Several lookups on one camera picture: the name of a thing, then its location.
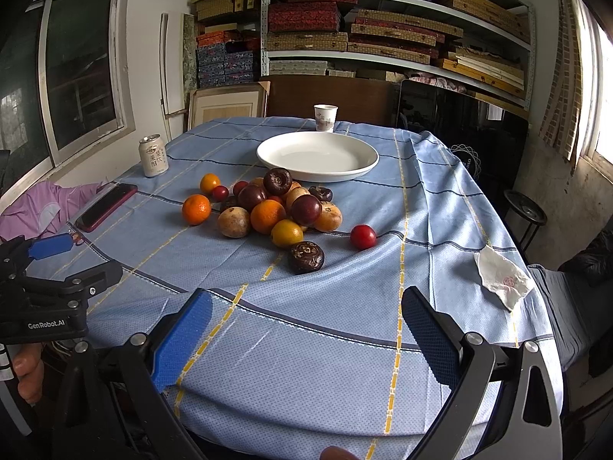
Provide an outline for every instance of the white paper cup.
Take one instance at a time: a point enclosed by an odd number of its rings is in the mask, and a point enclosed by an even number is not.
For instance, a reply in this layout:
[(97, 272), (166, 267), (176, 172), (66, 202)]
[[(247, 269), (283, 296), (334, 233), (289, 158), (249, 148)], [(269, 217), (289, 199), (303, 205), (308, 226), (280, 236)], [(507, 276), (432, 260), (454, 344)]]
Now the white paper cup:
[(315, 129), (317, 131), (332, 131), (336, 121), (336, 105), (320, 103), (315, 105)]

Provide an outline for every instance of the blue gripper pad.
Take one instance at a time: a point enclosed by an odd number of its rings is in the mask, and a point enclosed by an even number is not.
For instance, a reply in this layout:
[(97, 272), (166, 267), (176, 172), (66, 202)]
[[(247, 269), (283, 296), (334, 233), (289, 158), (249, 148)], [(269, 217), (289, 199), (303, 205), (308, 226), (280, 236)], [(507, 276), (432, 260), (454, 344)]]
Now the blue gripper pad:
[(402, 317), (411, 331), (415, 342), (424, 355), (437, 382), (449, 386), (453, 391), (460, 381), (459, 339), (463, 332), (449, 320), (457, 330), (452, 330), (458, 340), (453, 341), (442, 327), (444, 314), (432, 309), (428, 300), (416, 287), (409, 287), (402, 294)]
[(159, 393), (177, 382), (177, 377), (211, 321), (211, 295), (203, 289), (196, 289), (178, 314), (180, 318), (153, 353), (151, 380)]
[(28, 255), (33, 259), (49, 258), (50, 256), (70, 251), (73, 244), (72, 235), (69, 233), (41, 238), (30, 246)]

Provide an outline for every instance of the logo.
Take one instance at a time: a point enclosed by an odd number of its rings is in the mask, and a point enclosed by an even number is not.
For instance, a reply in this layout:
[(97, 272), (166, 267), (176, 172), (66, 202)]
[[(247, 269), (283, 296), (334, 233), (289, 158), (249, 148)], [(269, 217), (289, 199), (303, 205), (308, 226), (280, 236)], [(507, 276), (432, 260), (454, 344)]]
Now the logo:
[(49, 329), (51, 327), (63, 327), (66, 325), (65, 320), (42, 321), (39, 323), (28, 323), (29, 329)]

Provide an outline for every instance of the pile of fruit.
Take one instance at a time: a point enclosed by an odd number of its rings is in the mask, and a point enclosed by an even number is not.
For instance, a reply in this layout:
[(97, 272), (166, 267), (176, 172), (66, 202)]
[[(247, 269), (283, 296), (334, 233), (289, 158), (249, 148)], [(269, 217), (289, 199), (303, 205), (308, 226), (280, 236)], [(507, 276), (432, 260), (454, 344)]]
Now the pile of fruit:
[[(285, 168), (274, 168), (264, 178), (239, 181), (232, 195), (220, 179), (209, 173), (200, 180), (200, 191), (183, 203), (182, 213), (190, 225), (199, 225), (211, 214), (211, 203), (221, 203), (217, 219), (219, 231), (230, 238), (242, 238), (253, 229), (269, 235), (273, 244), (289, 250), (289, 266), (295, 273), (310, 273), (324, 265), (324, 252), (314, 242), (304, 240), (313, 228), (332, 232), (343, 221), (340, 209), (332, 203), (332, 191), (312, 186), (308, 190), (294, 181)], [(364, 250), (375, 245), (375, 231), (358, 225), (351, 231), (351, 243)]]

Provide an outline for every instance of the brown wooden panel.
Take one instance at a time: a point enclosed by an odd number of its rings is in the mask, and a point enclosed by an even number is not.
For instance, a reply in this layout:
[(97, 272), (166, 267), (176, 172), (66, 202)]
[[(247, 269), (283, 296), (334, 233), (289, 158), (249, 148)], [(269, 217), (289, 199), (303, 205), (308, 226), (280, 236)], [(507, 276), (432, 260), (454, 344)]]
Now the brown wooden panel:
[(267, 116), (311, 118), (315, 104), (338, 107), (337, 121), (392, 126), (396, 94), (387, 81), (340, 76), (278, 75), (270, 81)]

